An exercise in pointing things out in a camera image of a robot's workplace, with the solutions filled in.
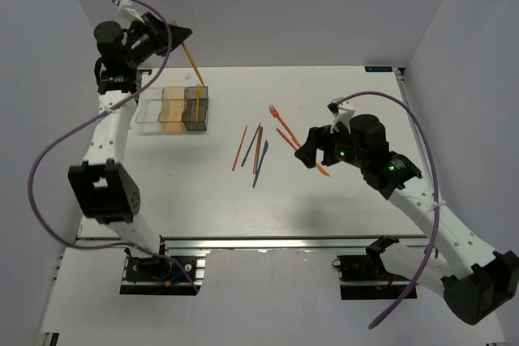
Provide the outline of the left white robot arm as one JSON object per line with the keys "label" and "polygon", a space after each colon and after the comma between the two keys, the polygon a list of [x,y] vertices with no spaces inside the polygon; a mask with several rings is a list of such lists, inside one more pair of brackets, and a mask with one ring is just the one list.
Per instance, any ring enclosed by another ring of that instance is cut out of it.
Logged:
{"label": "left white robot arm", "polygon": [[139,187],[123,166],[127,136],[141,89],[139,66],[151,56],[164,57],[190,35],[189,28],[164,24],[147,12],[122,28],[115,21],[93,31],[100,57],[94,66],[99,113],[92,140],[80,164],[68,170],[68,180],[84,217],[114,231],[136,247],[152,251],[143,269],[163,280],[171,260],[158,253],[161,236],[140,215]]}

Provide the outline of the yellow-orange plastic knife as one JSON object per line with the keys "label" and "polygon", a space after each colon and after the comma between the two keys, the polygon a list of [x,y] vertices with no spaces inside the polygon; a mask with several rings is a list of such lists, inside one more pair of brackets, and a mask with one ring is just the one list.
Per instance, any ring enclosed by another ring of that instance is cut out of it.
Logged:
{"label": "yellow-orange plastic knife", "polygon": [[316,163],[315,164],[315,167],[326,177],[330,177],[330,174],[329,172],[323,167],[321,166],[319,163]]}

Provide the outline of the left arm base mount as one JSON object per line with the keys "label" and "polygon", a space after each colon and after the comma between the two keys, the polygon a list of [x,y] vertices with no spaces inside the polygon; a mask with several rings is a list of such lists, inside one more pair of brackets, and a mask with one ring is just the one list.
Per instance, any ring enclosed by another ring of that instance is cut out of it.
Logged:
{"label": "left arm base mount", "polygon": [[125,249],[126,259],[119,288],[121,295],[196,296],[201,288],[203,261],[196,255],[173,256],[173,261],[139,257]]}

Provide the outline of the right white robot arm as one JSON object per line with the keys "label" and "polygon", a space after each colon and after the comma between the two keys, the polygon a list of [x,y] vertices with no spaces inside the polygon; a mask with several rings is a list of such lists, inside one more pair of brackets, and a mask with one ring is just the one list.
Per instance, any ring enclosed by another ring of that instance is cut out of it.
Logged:
{"label": "right white robot arm", "polygon": [[344,162],[358,168],[364,181],[406,214],[433,242],[439,259],[430,258],[418,283],[437,293],[464,323],[475,325],[510,301],[518,286],[518,257],[501,254],[480,239],[454,213],[434,199],[420,169],[391,150],[380,120],[362,114],[312,127],[294,153],[309,169],[322,151],[323,165]]}

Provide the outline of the red-orange plastic fork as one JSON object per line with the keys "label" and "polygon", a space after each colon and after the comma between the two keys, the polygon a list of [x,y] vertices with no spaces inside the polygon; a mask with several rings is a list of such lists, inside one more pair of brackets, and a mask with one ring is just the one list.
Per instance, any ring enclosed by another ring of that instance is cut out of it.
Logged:
{"label": "red-orange plastic fork", "polygon": [[269,105],[268,107],[269,109],[269,112],[270,114],[279,121],[279,123],[284,127],[284,129],[288,132],[288,134],[290,135],[290,138],[295,142],[295,144],[300,147],[301,146],[301,143],[298,141],[296,135],[294,134],[294,132],[291,130],[291,128],[289,127],[289,125],[285,122],[285,120],[283,119],[283,117],[279,114],[279,112],[277,111],[276,107],[274,105]]}

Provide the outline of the yellow-orange plastic fork bent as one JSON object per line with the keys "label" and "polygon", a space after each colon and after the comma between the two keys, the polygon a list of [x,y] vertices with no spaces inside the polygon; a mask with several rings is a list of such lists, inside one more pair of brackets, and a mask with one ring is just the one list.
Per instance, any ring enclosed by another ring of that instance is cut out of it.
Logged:
{"label": "yellow-orange plastic fork bent", "polygon": [[202,85],[197,85],[195,87],[195,97],[196,97],[196,101],[195,101],[195,120],[198,122],[199,121],[199,108],[200,108],[200,98],[201,98],[201,94],[202,94]]}

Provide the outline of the blue plastic knife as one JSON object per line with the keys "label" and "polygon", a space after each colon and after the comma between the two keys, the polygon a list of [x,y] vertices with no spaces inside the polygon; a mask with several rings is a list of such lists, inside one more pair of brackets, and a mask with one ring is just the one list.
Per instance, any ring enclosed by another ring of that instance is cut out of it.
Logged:
{"label": "blue plastic knife", "polygon": [[261,170],[263,162],[264,162],[264,157],[265,157],[265,155],[268,152],[268,146],[269,146],[269,142],[268,142],[268,140],[265,140],[263,148],[262,148],[262,151],[261,151],[261,154],[260,154],[259,162],[258,162],[258,165],[256,167],[255,177],[254,177],[253,184],[252,184],[252,188],[253,189],[256,187],[257,181],[259,179],[260,170]]}

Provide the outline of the red-orange plastic knife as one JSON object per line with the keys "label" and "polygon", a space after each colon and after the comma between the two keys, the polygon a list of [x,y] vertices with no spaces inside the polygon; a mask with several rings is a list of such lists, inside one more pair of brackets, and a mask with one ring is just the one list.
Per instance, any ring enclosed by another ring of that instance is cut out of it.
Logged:
{"label": "red-orange plastic knife", "polygon": [[285,130],[287,134],[280,128],[276,128],[276,131],[295,151],[301,147],[301,143],[290,128]]}

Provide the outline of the yellow-orange plastic fork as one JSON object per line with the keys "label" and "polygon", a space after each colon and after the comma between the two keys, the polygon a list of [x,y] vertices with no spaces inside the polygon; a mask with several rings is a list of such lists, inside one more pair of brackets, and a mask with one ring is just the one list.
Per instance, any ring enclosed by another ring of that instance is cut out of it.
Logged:
{"label": "yellow-orange plastic fork", "polygon": [[201,75],[200,71],[199,71],[199,67],[197,66],[197,64],[195,63],[195,60],[194,58],[192,57],[191,55],[191,52],[190,50],[188,49],[187,47],[187,44],[185,42],[182,43],[182,48],[184,50],[184,53],[186,54],[187,56],[187,59],[189,61],[189,63],[191,64],[191,67],[193,68],[193,71],[195,72],[198,80],[199,80],[199,83],[201,86],[205,87],[206,86],[206,83],[204,82],[204,79],[203,79],[203,76]]}

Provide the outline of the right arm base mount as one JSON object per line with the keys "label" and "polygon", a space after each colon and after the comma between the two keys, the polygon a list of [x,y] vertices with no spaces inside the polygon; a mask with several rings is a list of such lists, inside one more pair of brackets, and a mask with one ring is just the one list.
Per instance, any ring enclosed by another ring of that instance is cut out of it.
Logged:
{"label": "right arm base mount", "polygon": [[364,254],[338,255],[332,268],[338,271],[343,301],[395,300],[409,284],[404,276],[390,273],[380,255],[400,241],[382,236],[371,243]]}

